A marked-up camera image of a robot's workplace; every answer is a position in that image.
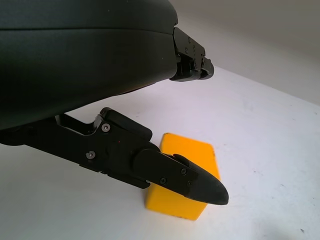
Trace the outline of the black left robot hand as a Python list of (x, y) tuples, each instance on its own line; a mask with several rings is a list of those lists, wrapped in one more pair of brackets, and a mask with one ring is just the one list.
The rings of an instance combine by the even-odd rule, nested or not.
[(3, 0), (0, 142), (26, 145), (146, 189), (226, 205), (212, 174), (165, 154), (152, 131), (105, 107), (91, 123), (69, 111), (163, 80), (206, 80), (205, 49), (178, 28), (167, 0)]

